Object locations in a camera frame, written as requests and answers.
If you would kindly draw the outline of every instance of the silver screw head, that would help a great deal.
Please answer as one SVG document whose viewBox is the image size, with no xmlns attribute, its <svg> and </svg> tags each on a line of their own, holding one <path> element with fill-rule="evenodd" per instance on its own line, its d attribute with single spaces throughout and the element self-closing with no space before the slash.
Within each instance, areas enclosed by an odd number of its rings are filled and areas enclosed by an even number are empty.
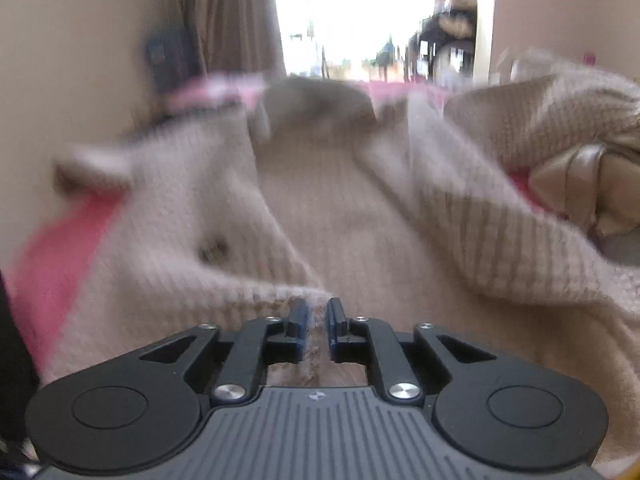
<svg viewBox="0 0 640 480">
<path fill-rule="evenodd" d="M 420 395 L 420 388 L 411 383 L 398 383 L 389 388 L 389 395 L 396 399 L 415 399 Z"/>
<path fill-rule="evenodd" d="M 238 400 L 246 395 L 246 390 L 240 384 L 220 384 L 213 394 L 220 400 Z"/>
</svg>

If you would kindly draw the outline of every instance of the gray ribbed plate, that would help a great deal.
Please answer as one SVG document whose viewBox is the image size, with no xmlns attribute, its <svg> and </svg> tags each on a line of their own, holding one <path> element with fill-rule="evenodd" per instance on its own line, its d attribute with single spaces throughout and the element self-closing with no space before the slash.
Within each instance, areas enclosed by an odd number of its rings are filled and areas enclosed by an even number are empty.
<svg viewBox="0 0 640 480">
<path fill-rule="evenodd" d="M 551 475 L 491 468 L 447 444 L 421 410 L 392 406 L 371 387 L 265 388 L 221 408 L 183 452 L 127 480 L 595 480 L 588 466 Z M 39 480 L 87 478 L 46 468 Z"/>
</svg>

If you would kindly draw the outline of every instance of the circular cap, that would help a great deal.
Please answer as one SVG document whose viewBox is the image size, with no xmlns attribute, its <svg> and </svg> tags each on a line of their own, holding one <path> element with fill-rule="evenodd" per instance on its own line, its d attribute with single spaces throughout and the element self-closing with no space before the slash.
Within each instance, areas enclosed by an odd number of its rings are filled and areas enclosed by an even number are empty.
<svg viewBox="0 0 640 480">
<path fill-rule="evenodd" d="M 96 430 L 124 428 L 145 413 L 146 397 L 130 388 L 105 386 L 80 395 L 72 411 L 78 422 Z"/>
<path fill-rule="evenodd" d="M 246 395 L 246 390 L 240 384 L 220 384 L 213 394 L 220 400 L 238 400 Z"/>
<path fill-rule="evenodd" d="M 119 359 L 48 384 L 31 400 L 29 434 L 52 464 L 89 476 L 131 472 L 192 435 L 201 404 L 182 378 L 137 356 Z"/>
<path fill-rule="evenodd" d="M 562 402 L 546 390 L 533 386 L 509 386 L 488 401 L 492 415 L 515 428 L 544 428 L 562 415 Z"/>
<path fill-rule="evenodd" d="M 420 395 L 420 388 L 411 383 L 398 383 L 389 388 L 389 395 L 396 399 L 415 399 Z"/>
</svg>

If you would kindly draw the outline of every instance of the knit fabric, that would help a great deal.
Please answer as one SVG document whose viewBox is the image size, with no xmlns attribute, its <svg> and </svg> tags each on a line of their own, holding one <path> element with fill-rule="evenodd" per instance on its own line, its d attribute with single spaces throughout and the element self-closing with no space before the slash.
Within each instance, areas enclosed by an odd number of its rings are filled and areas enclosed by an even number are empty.
<svg viewBox="0 0 640 480">
<path fill-rule="evenodd" d="M 456 127 L 419 94 L 374 113 L 354 89 L 287 80 L 255 113 L 192 116 L 133 145 L 72 150 L 59 160 L 68 176 L 129 194 L 45 380 L 200 322 L 233 329 L 285 314 L 303 296 L 314 315 L 305 363 L 270 381 L 362 384 L 361 367 L 332 364 L 321 344 L 336 295 L 350 316 L 404 331 L 434 322 L 577 376 L 609 410 L 598 462 L 615 472 L 607 463 L 640 452 L 639 273 L 533 211 L 503 168 L 597 136 L 594 124 L 633 127 L 635 96 L 621 84 L 588 72 L 472 91 L 447 105 Z M 226 257 L 201 261 L 215 240 Z"/>
</svg>

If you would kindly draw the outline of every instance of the beige wall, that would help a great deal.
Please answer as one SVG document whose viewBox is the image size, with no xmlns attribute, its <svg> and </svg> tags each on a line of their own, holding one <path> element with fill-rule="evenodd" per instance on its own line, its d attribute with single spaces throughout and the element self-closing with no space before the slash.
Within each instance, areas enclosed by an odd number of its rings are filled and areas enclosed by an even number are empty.
<svg viewBox="0 0 640 480">
<path fill-rule="evenodd" d="M 492 65 L 507 48 L 546 48 L 582 59 L 593 49 L 592 0 L 495 0 Z"/>
<path fill-rule="evenodd" d="M 491 69 L 494 42 L 494 12 L 495 0 L 478 0 L 474 80 L 481 85 L 487 83 Z"/>
<path fill-rule="evenodd" d="M 640 76 L 640 0 L 495 0 L 491 66 L 509 47 L 551 50 Z"/>
<path fill-rule="evenodd" d="M 173 0 L 0 0 L 0 266 L 60 199 L 50 158 L 113 137 L 148 101 L 143 38 Z"/>
<path fill-rule="evenodd" d="M 596 0 L 594 51 L 598 64 L 640 77 L 640 0 Z"/>
</svg>

